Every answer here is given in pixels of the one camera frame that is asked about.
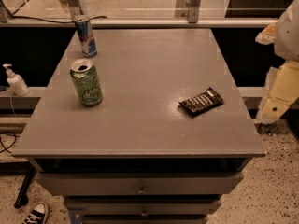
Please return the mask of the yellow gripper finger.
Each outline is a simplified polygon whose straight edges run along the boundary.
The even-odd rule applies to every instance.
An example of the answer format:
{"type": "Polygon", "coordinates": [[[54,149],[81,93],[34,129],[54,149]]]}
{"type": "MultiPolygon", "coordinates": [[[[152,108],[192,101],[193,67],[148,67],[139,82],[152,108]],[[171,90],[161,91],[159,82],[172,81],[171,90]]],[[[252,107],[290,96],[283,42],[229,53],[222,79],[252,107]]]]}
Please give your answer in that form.
{"type": "Polygon", "coordinates": [[[280,68],[271,67],[266,75],[264,97],[256,121],[272,124],[279,120],[299,98],[299,62],[287,61],[280,68]]]}

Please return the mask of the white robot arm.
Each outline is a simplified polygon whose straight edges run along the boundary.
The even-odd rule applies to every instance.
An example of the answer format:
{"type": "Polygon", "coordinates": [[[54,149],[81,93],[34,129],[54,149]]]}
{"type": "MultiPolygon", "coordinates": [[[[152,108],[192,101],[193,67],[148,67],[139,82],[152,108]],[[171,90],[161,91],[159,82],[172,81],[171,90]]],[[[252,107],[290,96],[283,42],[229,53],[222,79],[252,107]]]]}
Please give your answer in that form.
{"type": "Polygon", "coordinates": [[[274,44],[275,54],[285,60],[280,68],[269,69],[256,115],[259,123],[271,124],[299,98],[299,0],[293,0],[276,22],[258,33],[255,41],[274,44]]]}

